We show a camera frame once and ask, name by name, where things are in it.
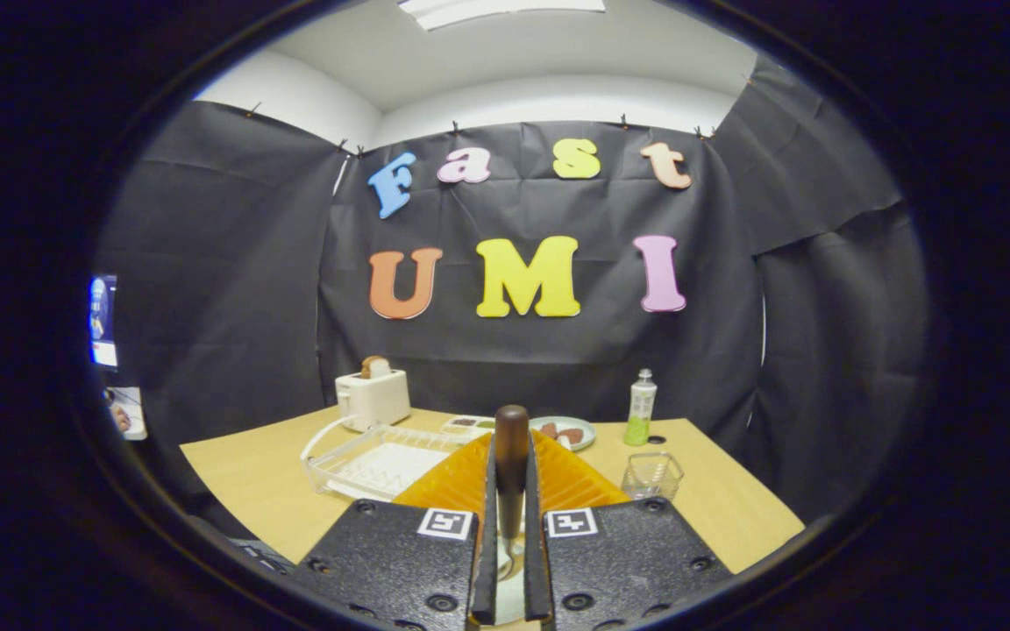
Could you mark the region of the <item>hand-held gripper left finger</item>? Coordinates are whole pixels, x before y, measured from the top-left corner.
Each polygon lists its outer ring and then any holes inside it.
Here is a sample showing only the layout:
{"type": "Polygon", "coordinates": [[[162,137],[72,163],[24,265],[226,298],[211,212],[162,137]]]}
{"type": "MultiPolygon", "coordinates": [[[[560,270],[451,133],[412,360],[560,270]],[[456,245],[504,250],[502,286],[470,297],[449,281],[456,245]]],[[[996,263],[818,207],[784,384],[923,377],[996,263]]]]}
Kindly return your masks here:
{"type": "Polygon", "coordinates": [[[354,500],[291,572],[334,624],[476,630],[493,614],[497,536],[490,435],[395,500],[354,500]]]}

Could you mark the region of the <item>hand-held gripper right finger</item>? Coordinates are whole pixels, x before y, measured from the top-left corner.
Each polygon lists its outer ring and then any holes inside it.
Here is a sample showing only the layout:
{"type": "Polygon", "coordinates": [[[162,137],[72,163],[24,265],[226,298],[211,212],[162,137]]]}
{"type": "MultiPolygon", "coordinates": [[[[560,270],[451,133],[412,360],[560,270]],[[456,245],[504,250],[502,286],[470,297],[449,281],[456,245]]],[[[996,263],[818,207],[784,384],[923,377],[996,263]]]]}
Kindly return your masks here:
{"type": "Polygon", "coordinates": [[[629,498],[544,432],[526,476],[526,607],[544,630],[629,630],[732,576],[670,500],[629,498]]]}

